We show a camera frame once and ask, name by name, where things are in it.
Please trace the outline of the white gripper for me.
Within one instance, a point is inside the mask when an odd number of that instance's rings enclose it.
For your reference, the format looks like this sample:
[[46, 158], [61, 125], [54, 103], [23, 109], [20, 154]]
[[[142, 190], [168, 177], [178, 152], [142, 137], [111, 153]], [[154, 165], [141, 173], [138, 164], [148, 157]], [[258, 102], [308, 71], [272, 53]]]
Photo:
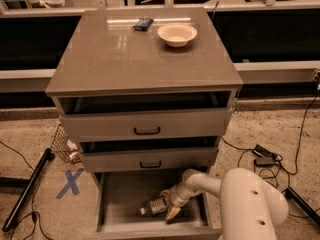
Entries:
[[181, 210], [180, 207], [183, 207], [190, 198], [194, 196], [194, 191], [185, 184], [179, 183], [174, 185], [170, 190], [161, 191], [160, 196], [167, 199], [169, 198], [170, 204], [172, 205], [168, 208], [165, 217], [165, 220], [169, 222], [178, 215]]

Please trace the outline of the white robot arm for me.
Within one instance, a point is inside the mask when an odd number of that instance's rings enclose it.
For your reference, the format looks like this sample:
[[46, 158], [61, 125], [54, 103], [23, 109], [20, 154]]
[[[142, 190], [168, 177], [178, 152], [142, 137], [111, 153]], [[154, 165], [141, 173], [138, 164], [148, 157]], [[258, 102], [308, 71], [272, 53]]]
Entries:
[[168, 204], [166, 221], [202, 193], [220, 200], [219, 240], [277, 240], [274, 226], [283, 223], [289, 213], [284, 195], [250, 170], [234, 168], [223, 179], [217, 179], [187, 169], [178, 184], [161, 192]]

